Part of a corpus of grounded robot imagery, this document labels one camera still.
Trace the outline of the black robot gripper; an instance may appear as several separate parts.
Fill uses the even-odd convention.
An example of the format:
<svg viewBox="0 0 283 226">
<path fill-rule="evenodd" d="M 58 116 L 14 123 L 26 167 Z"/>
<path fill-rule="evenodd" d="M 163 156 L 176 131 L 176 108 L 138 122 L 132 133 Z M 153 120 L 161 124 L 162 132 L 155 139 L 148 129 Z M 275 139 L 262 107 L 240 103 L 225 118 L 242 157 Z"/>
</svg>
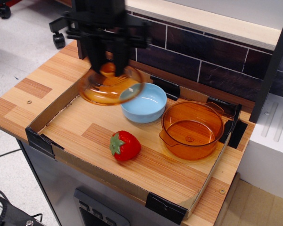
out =
<svg viewBox="0 0 283 226">
<path fill-rule="evenodd" d="M 150 44 L 150 22 L 128 14 L 124 0 L 86 0 L 85 5 L 84 11 L 71 10 L 61 16 L 68 26 L 67 34 L 83 40 L 96 73 L 107 62 L 104 43 L 113 43 L 115 75 L 120 76 L 129 62 L 129 47 L 146 48 Z"/>
</svg>

